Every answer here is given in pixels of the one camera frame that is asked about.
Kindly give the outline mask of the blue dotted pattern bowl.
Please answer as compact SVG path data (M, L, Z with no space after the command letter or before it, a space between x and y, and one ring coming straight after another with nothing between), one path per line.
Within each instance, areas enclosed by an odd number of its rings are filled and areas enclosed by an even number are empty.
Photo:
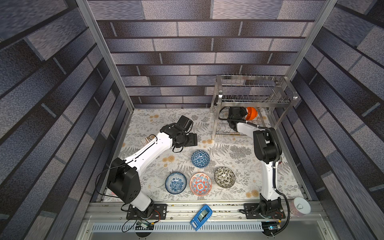
M197 168L205 168L210 163L210 155L204 150L197 150L192 153L191 162Z

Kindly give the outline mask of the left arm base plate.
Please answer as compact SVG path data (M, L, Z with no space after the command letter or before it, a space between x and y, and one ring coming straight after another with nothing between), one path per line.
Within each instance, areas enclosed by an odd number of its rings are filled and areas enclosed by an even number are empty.
M167 204L152 204L144 211L140 211L129 205L127 210L127 220L165 220L167 216Z

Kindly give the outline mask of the blue handheld meter device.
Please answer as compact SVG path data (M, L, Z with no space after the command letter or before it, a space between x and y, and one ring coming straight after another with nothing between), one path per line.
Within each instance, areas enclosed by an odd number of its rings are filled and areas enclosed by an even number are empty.
M208 205L203 205L190 221L192 228L195 231L198 231L208 221L212 214L213 210Z

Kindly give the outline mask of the steel two-tier dish rack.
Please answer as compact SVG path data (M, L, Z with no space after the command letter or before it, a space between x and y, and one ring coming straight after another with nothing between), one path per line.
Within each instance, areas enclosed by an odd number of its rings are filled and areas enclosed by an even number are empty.
M237 135L227 123L230 107L253 107L258 116L253 123L266 126L262 112L272 114L281 109L279 119L270 126L277 129L292 107L298 102L299 95L291 81L285 76L247 76L217 75L211 112L214 113L212 139L216 135Z

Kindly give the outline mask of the blue floral rim bowl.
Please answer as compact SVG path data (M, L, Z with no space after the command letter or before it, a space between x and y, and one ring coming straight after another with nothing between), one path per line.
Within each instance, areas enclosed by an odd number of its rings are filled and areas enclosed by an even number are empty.
M178 195L182 193L187 186L187 178L184 174L174 172L168 175L165 181L165 188L168 193Z

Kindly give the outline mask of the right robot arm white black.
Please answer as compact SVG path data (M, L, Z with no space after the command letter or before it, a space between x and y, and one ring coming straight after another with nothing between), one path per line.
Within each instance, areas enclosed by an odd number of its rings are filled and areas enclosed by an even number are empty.
M259 214L265 219L279 219L284 216L281 193L277 190L277 165L282 150L276 130L258 126L246 120L245 107L230 107L227 122L232 130L253 140L254 153L262 163L262 189Z

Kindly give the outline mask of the aluminium rail frame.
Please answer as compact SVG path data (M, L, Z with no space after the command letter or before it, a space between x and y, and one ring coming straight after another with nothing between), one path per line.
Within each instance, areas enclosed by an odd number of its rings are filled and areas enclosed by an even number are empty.
M271 227L267 219L247 219L240 209L255 206L255 201L166 202L162 219L154 227L130 220L122 203L91 203L76 240L337 240L325 210L311 202L311 212L303 217L291 215L288 226L279 234L266 236Z

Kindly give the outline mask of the orange bowl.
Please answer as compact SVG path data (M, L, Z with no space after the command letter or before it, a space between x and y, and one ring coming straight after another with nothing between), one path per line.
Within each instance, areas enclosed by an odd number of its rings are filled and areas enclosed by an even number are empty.
M247 107L246 121L252 121L258 116L258 111L254 107Z

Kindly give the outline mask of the black white floral bowl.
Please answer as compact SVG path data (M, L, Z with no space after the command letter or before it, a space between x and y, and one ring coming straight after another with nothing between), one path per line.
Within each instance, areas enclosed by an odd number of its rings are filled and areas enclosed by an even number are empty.
M216 184L221 188L231 188L236 182L234 172L227 167L219 167L214 174Z

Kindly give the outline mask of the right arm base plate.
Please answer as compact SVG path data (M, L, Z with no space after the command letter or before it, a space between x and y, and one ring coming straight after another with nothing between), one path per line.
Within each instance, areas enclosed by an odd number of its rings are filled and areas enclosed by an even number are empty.
M246 215L247 219L281 220L286 218L281 207L269 208L264 203L244 204L244 208L240 209L239 212Z

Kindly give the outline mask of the small red white box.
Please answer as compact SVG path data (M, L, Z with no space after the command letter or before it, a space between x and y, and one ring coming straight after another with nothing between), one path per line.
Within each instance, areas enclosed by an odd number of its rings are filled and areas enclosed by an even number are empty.
M151 141L151 139L149 139L148 137L145 137L143 140L142 140L142 143L143 145L147 145L149 142Z

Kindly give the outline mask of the floral table mat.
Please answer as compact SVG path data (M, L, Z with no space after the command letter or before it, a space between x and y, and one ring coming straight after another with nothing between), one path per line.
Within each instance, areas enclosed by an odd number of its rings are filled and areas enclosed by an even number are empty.
M259 198L262 189L262 163L254 154L253 140L246 136L217 135L212 139L214 114L209 109L137 109L131 118L120 158L131 156L144 145L145 137L152 138L159 130L175 123L181 116L193 120L193 133L198 136L196 147L182 151L167 150L154 160L141 174L142 191L154 201L247 201ZM191 155L204 150L210 155L205 168L197 168L191 162ZM203 197L194 195L189 187L172 195L165 188L165 181L173 172L183 173L188 179L202 172L210 178L216 169L227 167L235 176L235 184L228 189L213 184L212 190Z

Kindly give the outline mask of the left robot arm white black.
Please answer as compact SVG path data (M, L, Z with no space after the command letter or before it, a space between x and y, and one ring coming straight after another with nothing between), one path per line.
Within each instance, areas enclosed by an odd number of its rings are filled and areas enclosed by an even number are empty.
M139 217L146 219L154 213L154 201L141 191L141 173L169 149L197 146L197 134L191 133L193 124L191 119L181 116L176 123L163 126L153 140L133 155L113 160L107 188L125 204L135 207Z

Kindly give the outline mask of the red blue floral bowl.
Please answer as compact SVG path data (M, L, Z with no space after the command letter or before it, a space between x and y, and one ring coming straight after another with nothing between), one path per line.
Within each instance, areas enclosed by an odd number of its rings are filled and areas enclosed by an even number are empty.
M190 189L194 195L206 196L212 190L212 181L204 173L196 173L190 179Z

